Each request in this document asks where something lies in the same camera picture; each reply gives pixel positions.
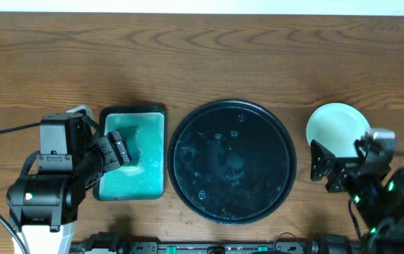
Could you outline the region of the green sponge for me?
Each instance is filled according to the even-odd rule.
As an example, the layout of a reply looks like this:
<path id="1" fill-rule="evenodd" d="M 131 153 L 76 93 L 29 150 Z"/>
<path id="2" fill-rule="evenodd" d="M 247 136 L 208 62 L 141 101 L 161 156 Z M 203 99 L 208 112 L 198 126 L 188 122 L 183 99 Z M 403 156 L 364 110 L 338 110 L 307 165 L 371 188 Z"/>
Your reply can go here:
<path id="1" fill-rule="evenodd" d="M 136 169 L 140 164 L 141 152 L 138 148 L 138 134 L 139 130 L 137 126 L 125 126 L 119 128 L 118 131 L 124 137 L 131 160 L 128 164 L 125 164 L 122 169 Z"/>

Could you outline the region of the mint plate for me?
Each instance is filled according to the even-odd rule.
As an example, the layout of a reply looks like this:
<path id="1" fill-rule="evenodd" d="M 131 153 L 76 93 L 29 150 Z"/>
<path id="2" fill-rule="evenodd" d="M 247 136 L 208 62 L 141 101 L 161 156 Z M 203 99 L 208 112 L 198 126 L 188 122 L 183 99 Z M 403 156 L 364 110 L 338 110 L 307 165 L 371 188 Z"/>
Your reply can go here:
<path id="1" fill-rule="evenodd" d="M 306 137 L 321 143 L 336 157 L 356 157 L 355 141 L 369 128 L 369 122 L 356 108 L 342 103 L 319 107 L 309 118 Z"/>

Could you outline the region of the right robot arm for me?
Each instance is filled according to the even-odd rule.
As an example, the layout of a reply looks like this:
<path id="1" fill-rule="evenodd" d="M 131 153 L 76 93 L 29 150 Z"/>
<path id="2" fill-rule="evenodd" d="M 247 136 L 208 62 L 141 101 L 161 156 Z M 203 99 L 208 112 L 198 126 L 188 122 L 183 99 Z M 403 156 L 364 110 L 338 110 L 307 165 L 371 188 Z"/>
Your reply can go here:
<path id="1" fill-rule="evenodd" d="M 404 168 L 391 172 L 394 139 L 361 138 L 354 157 L 336 157 L 311 142 L 311 180 L 328 179 L 329 193 L 347 193 L 368 232 L 360 235 L 361 253 L 404 253 Z"/>

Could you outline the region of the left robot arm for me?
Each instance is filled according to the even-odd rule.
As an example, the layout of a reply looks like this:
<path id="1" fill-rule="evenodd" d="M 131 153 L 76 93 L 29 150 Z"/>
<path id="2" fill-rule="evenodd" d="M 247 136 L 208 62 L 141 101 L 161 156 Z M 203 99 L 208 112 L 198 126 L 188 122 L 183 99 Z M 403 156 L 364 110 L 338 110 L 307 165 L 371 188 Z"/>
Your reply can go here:
<path id="1" fill-rule="evenodd" d="M 38 172 L 22 173 L 8 189 L 11 222 L 29 253 L 68 253 L 86 192 L 131 155 L 117 130 L 93 144 L 80 131 L 40 141 Z"/>

